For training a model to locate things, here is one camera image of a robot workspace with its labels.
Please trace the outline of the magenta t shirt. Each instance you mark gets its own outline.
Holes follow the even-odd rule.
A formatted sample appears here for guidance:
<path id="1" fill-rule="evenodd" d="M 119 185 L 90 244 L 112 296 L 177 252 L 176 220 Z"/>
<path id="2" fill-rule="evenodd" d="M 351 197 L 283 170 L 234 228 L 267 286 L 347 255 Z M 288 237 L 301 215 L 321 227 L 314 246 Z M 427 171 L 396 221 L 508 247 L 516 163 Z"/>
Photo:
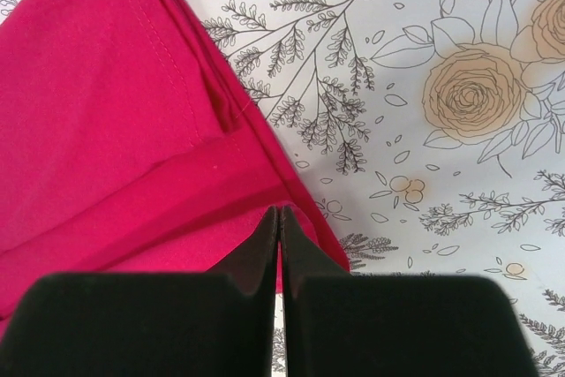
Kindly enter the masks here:
<path id="1" fill-rule="evenodd" d="M 348 258 L 185 0 L 22 0 L 1 26 L 1 339 L 53 274 L 195 274 L 290 206 Z"/>

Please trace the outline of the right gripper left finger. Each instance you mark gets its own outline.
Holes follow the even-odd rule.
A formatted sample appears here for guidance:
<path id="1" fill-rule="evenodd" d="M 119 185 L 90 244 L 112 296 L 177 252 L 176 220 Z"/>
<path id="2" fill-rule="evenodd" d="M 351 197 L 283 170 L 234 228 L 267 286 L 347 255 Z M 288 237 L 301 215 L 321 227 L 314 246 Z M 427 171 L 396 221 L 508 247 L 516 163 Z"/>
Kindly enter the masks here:
<path id="1" fill-rule="evenodd" d="M 267 376 L 279 213 L 204 273 L 53 274 L 20 300 L 4 376 Z"/>

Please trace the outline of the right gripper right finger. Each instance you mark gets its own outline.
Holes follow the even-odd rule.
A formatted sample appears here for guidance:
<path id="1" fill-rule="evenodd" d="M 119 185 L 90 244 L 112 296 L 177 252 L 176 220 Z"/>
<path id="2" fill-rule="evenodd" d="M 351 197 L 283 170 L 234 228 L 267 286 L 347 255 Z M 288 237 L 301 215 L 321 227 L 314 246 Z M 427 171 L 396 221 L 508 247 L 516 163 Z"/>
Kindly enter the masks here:
<path id="1" fill-rule="evenodd" d="M 533 376 L 511 304 L 478 276 L 353 276 L 280 213 L 290 376 Z"/>

